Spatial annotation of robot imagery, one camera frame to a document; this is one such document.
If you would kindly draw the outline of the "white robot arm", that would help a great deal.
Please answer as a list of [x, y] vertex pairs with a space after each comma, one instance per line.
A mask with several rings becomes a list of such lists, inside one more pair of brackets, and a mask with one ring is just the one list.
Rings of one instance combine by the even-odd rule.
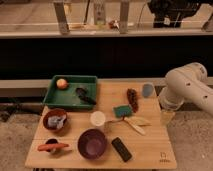
[[174, 68], [165, 75], [166, 86], [158, 96], [162, 125], [172, 120], [185, 100], [213, 116], [213, 89], [206, 85], [206, 79], [206, 68], [197, 62]]

